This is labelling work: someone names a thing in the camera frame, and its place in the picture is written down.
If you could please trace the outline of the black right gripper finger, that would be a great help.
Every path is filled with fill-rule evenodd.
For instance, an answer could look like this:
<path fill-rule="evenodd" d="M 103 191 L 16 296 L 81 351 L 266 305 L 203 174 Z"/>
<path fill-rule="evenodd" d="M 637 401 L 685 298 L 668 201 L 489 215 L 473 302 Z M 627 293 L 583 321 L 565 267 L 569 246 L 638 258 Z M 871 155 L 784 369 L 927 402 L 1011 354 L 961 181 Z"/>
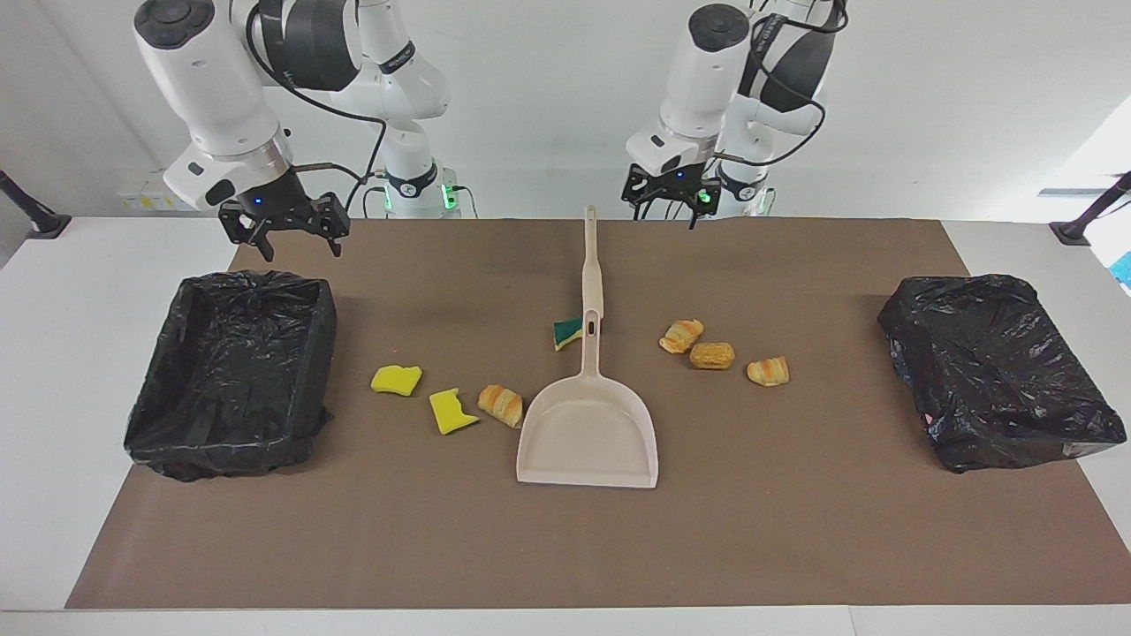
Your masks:
<path fill-rule="evenodd" d="M 274 261 L 274 246 L 268 238 L 271 227 L 267 220 L 248 215 L 238 201 L 223 201 L 219 206 L 219 222 L 232 243 L 251 246 L 259 251 L 265 263 Z"/>
<path fill-rule="evenodd" d="M 335 258 L 342 256 L 342 242 L 349 235 L 349 215 L 336 194 L 311 199 L 310 232 L 326 240 Z"/>

